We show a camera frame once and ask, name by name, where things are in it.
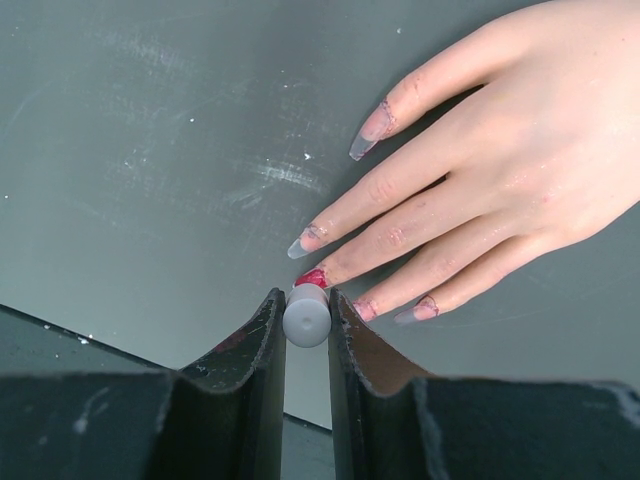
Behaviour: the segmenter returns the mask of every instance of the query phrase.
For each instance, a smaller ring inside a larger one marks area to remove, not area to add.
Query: plastic cap
[[[331,331],[329,299],[316,285],[302,284],[291,290],[282,325],[291,343],[302,348],[317,347]]]

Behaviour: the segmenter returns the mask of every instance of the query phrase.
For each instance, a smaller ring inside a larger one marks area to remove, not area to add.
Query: fingernail
[[[396,315],[396,317],[393,320],[398,325],[411,325],[412,323],[416,323],[419,321],[416,318],[415,314],[413,313],[413,308],[410,310],[405,310],[402,313],[399,313],[398,315]]]
[[[384,99],[360,128],[351,144],[349,156],[356,161],[364,157],[391,130],[394,122],[389,103]]]
[[[369,302],[356,301],[353,303],[353,308],[356,309],[356,312],[364,322],[370,322],[376,318],[376,311]]]
[[[300,243],[300,239],[298,238],[287,250],[287,255],[292,260],[296,258],[302,258],[305,255],[309,255],[310,252],[307,252],[304,248],[302,248],[302,244]]]
[[[394,318],[398,325],[411,325],[412,323],[422,322],[435,318],[439,315],[440,309],[436,305],[433,298],[427,296],[420,300],[418,304],[410,310],[399,313]]]
[[[289,258],[295,260],[322,248],[325,242],[320,238],[320,233],[326,235],[327,232],[316,227],[313,223],[308,225],[287,250]]]
[[[327,277],[320,267],[316,267],[313,270],[302,275],[300,278],[298,278],[298,280],[296,280],[294,286],[297,287],[298,285],[302,285],[303,283],[312,283],[319,286],[320,288],[327,288],[329,286]]]

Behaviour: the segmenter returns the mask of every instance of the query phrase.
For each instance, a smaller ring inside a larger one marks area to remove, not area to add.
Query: gray surface
[[[0,302],[189,363],[320,258],[286,249],[397,146],[347,156],[380,96],[529,3],[0,2]],[[439,373],[637,387],[639,226],[636,209],[436,322],[375,328]],[[325,345],[289,348],[285,403],[330,426]]]
[[[285,417],[282,431],[282,480],[336,478],[331,433]]]

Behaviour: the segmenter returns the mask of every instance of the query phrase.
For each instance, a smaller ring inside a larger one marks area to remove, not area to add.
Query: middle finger
[[[374,222],[300,277],[296,285],[314,283],[326,288],[344,283],[486,213],[486,202],[470,195],[474,187],[472,176],[452,175]]]

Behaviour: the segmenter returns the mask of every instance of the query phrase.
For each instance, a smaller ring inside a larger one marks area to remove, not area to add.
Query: red nail polish
[[[324,271],[322,271],[321,268],[314,268],[310,272],[305,273],[298,280],[296,280],[294,286],[297,287],[298,285],[302,285],[303,283],[312,283],[320,288],[327,288],[329,286],[329,284],[327,283],[327,277],[325,276]]]

